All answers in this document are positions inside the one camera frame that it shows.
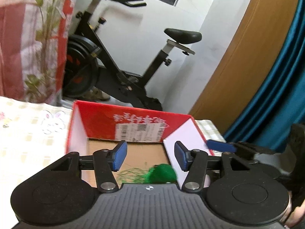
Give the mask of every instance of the adjustment knob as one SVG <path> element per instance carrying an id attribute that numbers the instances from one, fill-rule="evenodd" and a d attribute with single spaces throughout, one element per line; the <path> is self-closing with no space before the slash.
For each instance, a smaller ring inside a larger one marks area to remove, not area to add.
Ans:
<path id="1" fill-rule="evenodd" d="M 77 14 L 75 15 L 76 19 L 81 19 L 83 17 L 83 13 L 78 11 Z"/>
<path id="2" fill-rule="evenodd" d="M 106 22 L 106 19 L 100 16 L 99 20 L 98 20 L 98 23 L 103 25 L 105 22 Z"/>
<path id="3" fill-rule="evenodd" d="M 171 59 L 166 59 L 166 60 L 164 61 L 164 64 L 165 64 L 166 66 L 169 66 L 170 63 L 171 63 Z"/>

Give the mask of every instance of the white wall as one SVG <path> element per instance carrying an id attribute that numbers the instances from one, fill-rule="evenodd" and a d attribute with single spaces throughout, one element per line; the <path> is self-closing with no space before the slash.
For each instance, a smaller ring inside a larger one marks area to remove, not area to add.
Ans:
<path id="1" fill-rule="evenodd" d="M 92 17 L 92 24 L 102 15 L 107 22 L 97 34 L 117 65 L 126 71 L 143 74 L 158 51 L 163 48 L 168 36 L 163 32 L 172 27 L 198 31 L 213 0 L 178 0 L 172 6 L 159 0 L 145 0 L 146 7 L 130 8 L 112 1 L 102 1 Z M 77 0 L 74 13 L 83 11 L 90 0 Z M 148 96 L 164 101 L 185 55 L 174 49 L 169 58 L 169 67 L 162 65 L 147 84 Z"/>
<path id="2" fill-rule="evenodd" d="M 200 28 L 202 41 L 192 45 L 164 100 L 165 111 L 187 114 L 227 50 L 250 0 L 214 0 Z"/>

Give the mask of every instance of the circular pad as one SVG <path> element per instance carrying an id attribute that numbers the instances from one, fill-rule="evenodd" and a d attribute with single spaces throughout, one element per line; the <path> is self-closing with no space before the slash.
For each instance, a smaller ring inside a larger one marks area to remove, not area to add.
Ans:
<path id="1" fill-rule="evenodd" d="M 232 171 L 210 185 L 206 201 L 223 219 L 254 226 L 280 219 L 288 206 L 289 194 L 265 173 Z"/>
<path id="2" fill-rule="evenodd" d="M 57 174 L 28 179 L 13 191 L 11 205 L 21 221 L 51 226 L 75 220 L 93 205 L 94 189 L 78 177 Z"/>
<path id="3" fill-rule="evenodd" d="M 232 189 L 232 195 L 236 200 L 242 203 L 257 204 L 267 198 L 268 192 L 262 186 L 245 183 L 235 186 Z"/>

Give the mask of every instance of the metal screw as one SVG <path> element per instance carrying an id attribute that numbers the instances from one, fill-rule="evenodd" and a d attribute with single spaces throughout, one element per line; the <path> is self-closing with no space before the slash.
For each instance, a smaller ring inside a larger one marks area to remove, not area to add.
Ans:
<path id="1" fill-rule="evenodd" d="M 111 182 L 105 182 L 101 184 L 101 188 L 104 190 L 113 190 L 115 187 L 116 185 Z"/>
<path id="2" fill-rule="evenodd" d="M 199 189 L 199 184 L 195 182 L 189 182 L 185 184 L 185 187 L 187 189 L 195 190 L 195 189 Z"/>
<path id="3" fill-rule="evenodd" d="M 171 60 L 170 60 L 170 59 L 166 59 L 166 60 L 164 61 L 164 64 L 165 64 L 166 66 L 169 66 L 170 63 L 171 63 Z"/>

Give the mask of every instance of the checkered tablecloth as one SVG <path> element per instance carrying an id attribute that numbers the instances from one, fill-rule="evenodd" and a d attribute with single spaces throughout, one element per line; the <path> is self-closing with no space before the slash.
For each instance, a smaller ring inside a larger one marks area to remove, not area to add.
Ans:
<path id="1" fill-rule="evenodd" d="M 203 133 L 203 136 L 206 140 L 212 139 L 220 142 L 226 142 L 220 132 L 217 130 L 216 126 L 213 124 L 212 121 L 209 120 L 202 120 L 198 121 L 195 120 L 198 127 Z M 221 152 L 213 151 L 215 156 L 221 156 Z"/>
<path id="2" fill-rule="evenodd" d="M 10 206 L 14 188 L 65 154 L 70 116 L 67 108 L 0 96 L 1 228 L 18 222 Z"/>

